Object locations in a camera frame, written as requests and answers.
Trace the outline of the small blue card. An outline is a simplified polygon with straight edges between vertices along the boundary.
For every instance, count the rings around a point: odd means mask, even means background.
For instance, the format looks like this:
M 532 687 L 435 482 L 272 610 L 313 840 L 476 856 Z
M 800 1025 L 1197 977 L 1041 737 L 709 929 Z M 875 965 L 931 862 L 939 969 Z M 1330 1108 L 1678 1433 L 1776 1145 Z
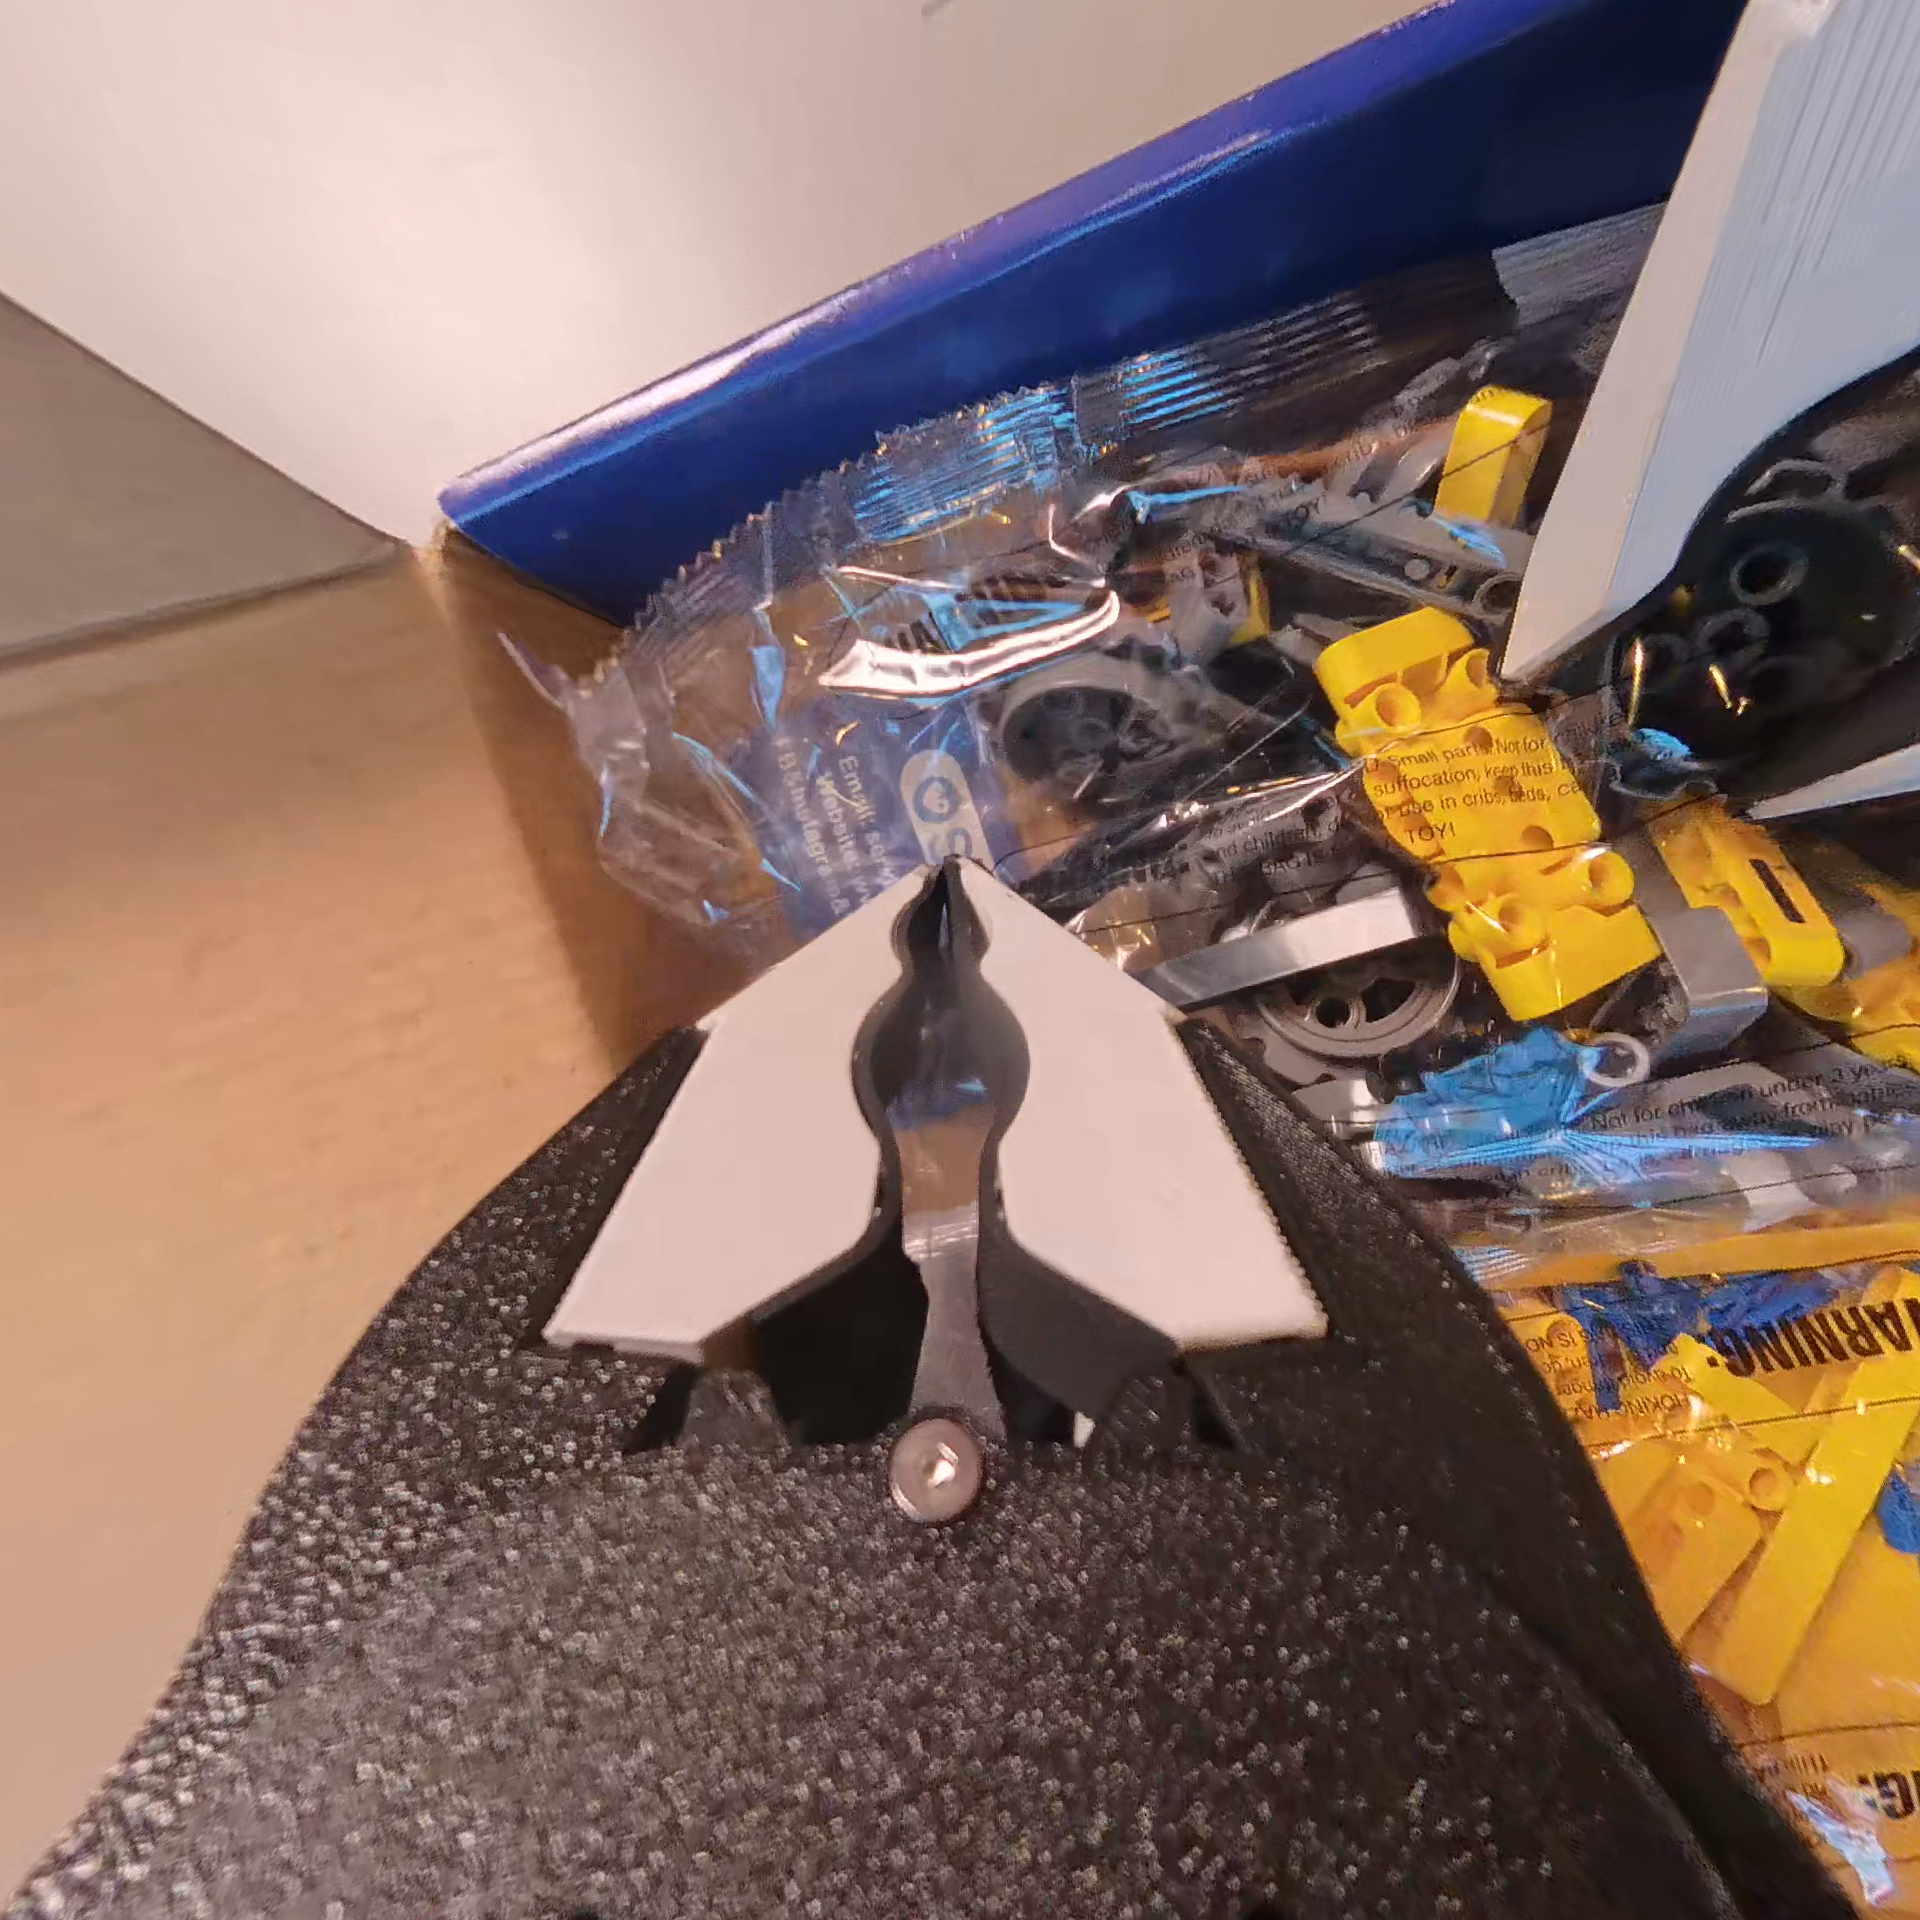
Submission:
M 739 757 L 787 928 L 810 942 L 923 863 L 1014 845 L 1002 782 L 960 710 L 818 704 Z

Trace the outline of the bag of yellow bricks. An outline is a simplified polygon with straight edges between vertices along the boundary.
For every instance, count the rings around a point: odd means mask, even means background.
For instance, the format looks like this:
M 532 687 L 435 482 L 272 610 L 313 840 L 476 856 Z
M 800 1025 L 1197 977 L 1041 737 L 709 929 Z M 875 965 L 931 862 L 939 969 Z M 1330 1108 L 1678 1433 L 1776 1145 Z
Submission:
M 1739 1230 L 1382 1188 L 1545 1377 L 1736 1748 L 1858 1914 L 1915 1914 L 1915 1197 Z

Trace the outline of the bag of wheels and beams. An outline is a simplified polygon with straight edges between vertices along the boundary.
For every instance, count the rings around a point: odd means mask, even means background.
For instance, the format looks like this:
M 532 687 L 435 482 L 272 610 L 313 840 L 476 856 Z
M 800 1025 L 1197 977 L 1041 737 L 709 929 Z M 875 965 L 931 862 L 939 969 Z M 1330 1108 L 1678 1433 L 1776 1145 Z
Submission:
M 1915 1191 L 1915 800 L 1747 814 L 1915 730 L 1915 352 L 1766 440 L 1648 612 L 1501 673 L 1654 221 L 914 423 L 585 673 L 513 645 L 605 863 L 763 969 L 802 942 L 750 741 L 960 710 L 1014 832 L 973 858 L 1382 1175 L 1574 1214 Z

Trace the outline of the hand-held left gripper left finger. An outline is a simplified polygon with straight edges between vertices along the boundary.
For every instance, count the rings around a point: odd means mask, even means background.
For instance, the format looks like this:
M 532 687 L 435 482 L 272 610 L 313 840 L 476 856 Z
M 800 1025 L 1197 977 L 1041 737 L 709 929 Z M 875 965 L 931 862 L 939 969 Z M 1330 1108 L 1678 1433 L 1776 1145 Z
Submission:
M 848 1260 L 881 1202 L 858 1044 L 906 982 L 918 869 L 693 1028 L 696 1048 L 544 1321 L 550 1351 L 705 1361 L 757 1311 Z

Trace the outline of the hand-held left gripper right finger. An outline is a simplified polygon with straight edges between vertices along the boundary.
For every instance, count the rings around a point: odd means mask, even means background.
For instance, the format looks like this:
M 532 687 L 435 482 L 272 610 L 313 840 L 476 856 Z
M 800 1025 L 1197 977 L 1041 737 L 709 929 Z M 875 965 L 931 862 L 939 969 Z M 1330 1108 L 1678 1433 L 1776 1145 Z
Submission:
M 973 862 L 945 886 L 980 1041 L 978 1301 L 1003 1357 L 1317 1340 L 1329 1311 L 1164 996 Z

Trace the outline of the blue cardboard kit box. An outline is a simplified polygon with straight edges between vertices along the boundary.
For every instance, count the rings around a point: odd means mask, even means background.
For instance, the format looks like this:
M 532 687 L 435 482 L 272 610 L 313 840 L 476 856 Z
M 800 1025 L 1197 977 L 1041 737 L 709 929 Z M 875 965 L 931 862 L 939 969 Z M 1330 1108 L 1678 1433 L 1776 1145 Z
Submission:
M 1484 1285 L 1160 989 L 1329 1333 L 996 1352 L 971 856 L 854 1050 L 854 1252 L 705 1361 L 544 1344 L 795 949 L 610 870 L 509 646 L 585 673 L 1005 393 L 1653 212 L 1632 296 L 1745 6 L 1421 5 L 468 473 L 451 639 L 83 656 L 5 722 L 5 1385 L 83 1441 L 5 1606 L 161 1466 L 257 1494 L 5 1914 L 1858 1914 Z

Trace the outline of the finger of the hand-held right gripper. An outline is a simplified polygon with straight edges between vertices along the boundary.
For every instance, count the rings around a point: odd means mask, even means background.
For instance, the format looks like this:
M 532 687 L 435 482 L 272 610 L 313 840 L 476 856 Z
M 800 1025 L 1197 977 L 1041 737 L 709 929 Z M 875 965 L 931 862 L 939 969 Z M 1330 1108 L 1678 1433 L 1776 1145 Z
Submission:
M 1795 417 L 1917 342 L 1917 5 L 1747 5 L 1522 577 L 1537 680 Z
M 1764 822 L 1789 820 L 1816 810 L 1904 800 L 1915 790 L 1917 768 L 1851 768 L 1798 784 L 1778 796 L 1752 800 L 1747 814 Z

